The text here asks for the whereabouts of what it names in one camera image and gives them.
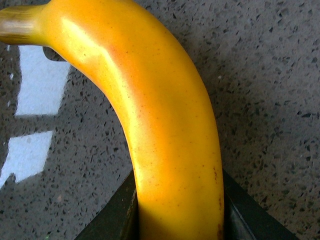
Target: speckled countertop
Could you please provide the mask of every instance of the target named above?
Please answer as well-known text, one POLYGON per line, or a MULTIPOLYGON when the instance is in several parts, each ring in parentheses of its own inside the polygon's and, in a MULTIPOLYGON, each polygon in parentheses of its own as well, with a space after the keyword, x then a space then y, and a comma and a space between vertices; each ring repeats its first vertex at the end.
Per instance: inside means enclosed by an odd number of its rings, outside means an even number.
MULTIPOLYGON (((0 8, 40 3, 0 0, 0 8)), ((169 28, 198 68, 224 169, 299 239, 320 240, 320 2, 138 3, 169 28)), ((3 240, 73 240, 132 169, 108 100, 67 63, 42 54, 0 44, 3 240), (44 90, 44 79, 57 84, 44 90), (12 159, 23 167, 10 165, 12 159), (35 161, 41 167, 28 172, 35 161)))

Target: brown spot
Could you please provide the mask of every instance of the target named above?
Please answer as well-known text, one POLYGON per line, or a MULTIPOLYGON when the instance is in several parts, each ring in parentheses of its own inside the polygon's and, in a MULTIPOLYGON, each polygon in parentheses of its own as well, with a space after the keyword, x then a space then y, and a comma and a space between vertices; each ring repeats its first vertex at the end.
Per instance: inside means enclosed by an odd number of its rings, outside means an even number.
POLYGON ((221 226, 221 224, 218 224, 217 239, 218 240, 224 239, 224 231, 223 231, 223 227, 221 226))
POLYGON ((219 197, 219 206, 220 206, 220 210, 222 210, 222 199, 221 199, 221 196, 219 197))

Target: gray countertop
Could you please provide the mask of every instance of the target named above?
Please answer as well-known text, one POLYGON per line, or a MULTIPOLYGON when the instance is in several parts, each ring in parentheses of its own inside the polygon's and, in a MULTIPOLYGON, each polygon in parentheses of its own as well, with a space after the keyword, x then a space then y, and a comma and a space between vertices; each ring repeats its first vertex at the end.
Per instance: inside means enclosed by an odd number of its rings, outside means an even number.
MULTIPOLYGON (((43 3, 0 8, 31 2, 43 3)), ((224 169, 299 239, 320 240, 320 2, 138 3, 199 70, 224 169)), ((1 43, 0 67, 0 239, 73 240, 132 169, 119 120, 41 47, 1 43)))

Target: yellow banana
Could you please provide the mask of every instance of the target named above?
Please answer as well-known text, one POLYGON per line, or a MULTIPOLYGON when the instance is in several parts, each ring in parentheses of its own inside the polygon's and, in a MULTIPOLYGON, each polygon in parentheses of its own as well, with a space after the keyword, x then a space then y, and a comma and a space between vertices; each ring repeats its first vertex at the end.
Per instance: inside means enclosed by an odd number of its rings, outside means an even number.
POLYGON ((54 49, 107 96, 129 146, 141 240, 223 238, 212 105, 188 54, 155 17, 132 0, 52 0, 1 10, 0 41, 54 49))

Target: terrazzo surface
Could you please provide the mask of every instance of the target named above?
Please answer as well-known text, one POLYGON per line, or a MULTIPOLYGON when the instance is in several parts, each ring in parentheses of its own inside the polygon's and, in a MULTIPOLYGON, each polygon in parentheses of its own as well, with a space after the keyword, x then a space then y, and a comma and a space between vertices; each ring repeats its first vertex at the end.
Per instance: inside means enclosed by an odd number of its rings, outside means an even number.
MULTIPOLYGON (((0 0, 0 8, 41 3, 0 0)), ((320 240, 320 2, 138 3, 195 63, 224 169, 299 239, 320 240)), ((11 174, 0 189, 0 239, 73 240, 132 169, 128 146, 106 97, 73 67, 56 114, 17 115, 22 57, 0 44, 0 168, 11 139, 52 137, 43 170, 19 182, 11 174)))

